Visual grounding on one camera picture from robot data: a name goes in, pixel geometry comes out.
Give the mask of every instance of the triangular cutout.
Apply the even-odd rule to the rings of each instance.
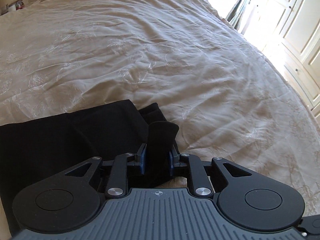
[[[252,175],[251,173],[244,171],[236,166],[233,166],[230,163],[224,163],[223,166],[225,166],[225,168],[228,170],[232,177],[238,178]]]
[[[68,173],[66,173],[66,176],[73,176],[73,177],[83,177],[88,169],[90,168],[92,163],[86,163],[81,165],[80,167],[75,168],[72,171],[69,171]]]

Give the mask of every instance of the silver screw head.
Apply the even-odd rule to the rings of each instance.
[[[211,190],[208,189],[207,187],[200,187],[196,189],[196,193],[201,196],[206,196],[211,193]]]
[[[112,188],[108,189],[107,192],[111,196],[119,196],[123,193],[123,190],[119,187],[112,187]]]

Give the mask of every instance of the white wardrobe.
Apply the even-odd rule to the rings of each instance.
[[[245,38],[260,49],[320,122],[320,0],[252,0]]]

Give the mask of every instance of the bed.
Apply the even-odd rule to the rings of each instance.
[[[302,194],[305,215],[320,213],[316,120],[207,0],[46,0],[1,16],[0,26],[0,125],[157,102],[180,127],[180,152],[286,183]]]

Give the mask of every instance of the ribbed grey surface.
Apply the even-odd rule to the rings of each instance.
[[[159,191],[133,189],[125,198],[109,200],[95,220],[75,231],[50,235],[23,230],[14,240],[305,239],[294,229],[247,232],[226,221],[210,200],[194,198],[185,188]]]

